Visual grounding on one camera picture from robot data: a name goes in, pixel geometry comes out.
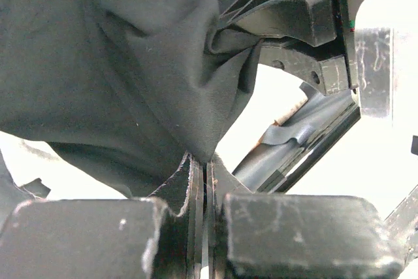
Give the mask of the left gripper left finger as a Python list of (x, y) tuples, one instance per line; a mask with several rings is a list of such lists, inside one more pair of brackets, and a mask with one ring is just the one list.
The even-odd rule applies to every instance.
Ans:
[(186, 154), (149, 197), (22, 202), (1, 230), (1, 277), (199, 278), (203, 178)]

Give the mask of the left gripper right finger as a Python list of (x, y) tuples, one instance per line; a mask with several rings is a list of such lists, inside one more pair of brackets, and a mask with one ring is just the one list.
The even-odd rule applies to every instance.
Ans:
[(398, 278), (417, 260), (417, 191), (382, 219), (354, 196), (252, 193), (206, 168), (210, 278)]

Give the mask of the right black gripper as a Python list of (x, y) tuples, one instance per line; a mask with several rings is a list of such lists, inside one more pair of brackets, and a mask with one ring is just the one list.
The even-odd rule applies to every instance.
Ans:
[[(363, 1), (236, 0), (221, 15), (221, 23), (266, 39), (260, 64), (282, 69), (331, 95), (359, 85), (354, 30)], [(336, 30), (343, 51), (331, 42)]]

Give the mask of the yellow Pikachu suitcase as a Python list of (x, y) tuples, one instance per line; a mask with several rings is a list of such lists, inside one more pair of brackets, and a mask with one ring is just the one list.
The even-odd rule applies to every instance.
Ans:
[(285, 192), (294, 186), (359, 120), (352, 92), (324, 96), (310, 85), (308, 101), (281, 127), (269, 127), (268, 141), (254, 148), (233, 171), (252, 192)]

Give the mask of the black garment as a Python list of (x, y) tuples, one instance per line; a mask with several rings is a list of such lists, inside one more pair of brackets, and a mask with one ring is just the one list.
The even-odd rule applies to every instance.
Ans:
[(207, 163), (252, 96), (259, 39), (234, 0), (1, 0), (1, 130), (145, 196)]

